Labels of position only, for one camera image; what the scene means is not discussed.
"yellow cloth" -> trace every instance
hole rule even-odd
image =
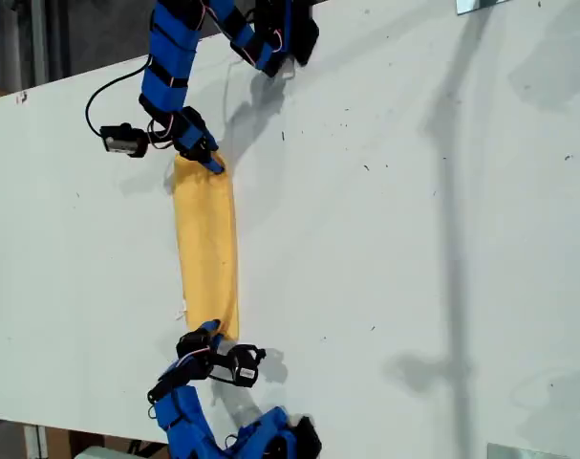
[[[224,163],[220,155],[214,156]],[[237,243],[230,176],[212,174],[178,155],[173,200],[188,329],[218,318],[225,337],[237,340]]]

